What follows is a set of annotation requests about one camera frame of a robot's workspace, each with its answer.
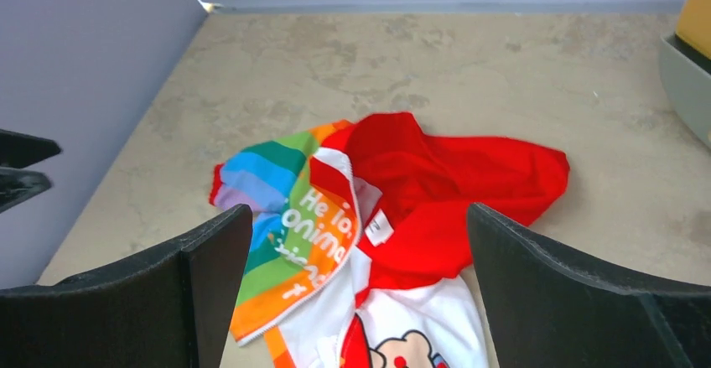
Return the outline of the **rainbow red white kids jacket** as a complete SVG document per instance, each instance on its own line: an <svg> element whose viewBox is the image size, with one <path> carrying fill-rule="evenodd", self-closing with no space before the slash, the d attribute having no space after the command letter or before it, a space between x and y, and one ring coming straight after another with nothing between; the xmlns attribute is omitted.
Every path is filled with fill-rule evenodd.
<svg viewBox="0 0 711 368"><path fill-rule="evenodd" d="M215 166L209 198L255 214L231 334L263 339L276 367L486 367L461 276L467 209L530 225L569 170L557 149L430 136L409 112L244 148Z"/></svg>

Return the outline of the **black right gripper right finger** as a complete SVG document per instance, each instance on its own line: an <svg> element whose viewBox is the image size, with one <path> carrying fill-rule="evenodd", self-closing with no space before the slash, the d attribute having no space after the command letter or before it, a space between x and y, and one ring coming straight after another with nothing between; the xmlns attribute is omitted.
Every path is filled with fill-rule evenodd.
<svg viewBox="0 0 711 368"><path fill-rule="evenodd" d="M500 366L709 366L709 287L607 262L483 204L467 217Z"/></svg>

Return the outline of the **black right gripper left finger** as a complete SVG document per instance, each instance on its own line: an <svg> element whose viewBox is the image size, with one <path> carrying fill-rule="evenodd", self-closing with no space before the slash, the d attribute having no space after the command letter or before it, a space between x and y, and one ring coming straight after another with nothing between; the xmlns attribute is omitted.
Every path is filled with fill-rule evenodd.
<svg viewBox="0 0 711 368"><path fill-rule="evenodd" d="M2 290L2 366L219 366L251 238L237 205L54 285Z"/></svg>

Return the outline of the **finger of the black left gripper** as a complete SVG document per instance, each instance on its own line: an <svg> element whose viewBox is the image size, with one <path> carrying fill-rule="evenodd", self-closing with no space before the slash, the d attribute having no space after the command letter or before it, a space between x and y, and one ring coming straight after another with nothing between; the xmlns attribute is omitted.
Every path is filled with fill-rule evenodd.
<svg viewBox="0 0 711 368"><path fill-rule="evenodd" d="M2 129L1 212L51 189L47 175L29 167L61 153L54 140Z"/></svg>

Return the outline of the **round pastel drawer cabinet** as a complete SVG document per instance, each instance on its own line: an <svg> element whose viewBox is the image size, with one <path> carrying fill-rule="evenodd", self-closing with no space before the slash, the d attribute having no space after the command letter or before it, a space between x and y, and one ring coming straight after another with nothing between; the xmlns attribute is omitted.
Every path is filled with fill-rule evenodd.
<svg viewBox="0 0 711 368"><path fill-rule="evenodd" d="M674 33L659 44L659 73L672 108L710 145L710 0L686 0Z"/></svg>

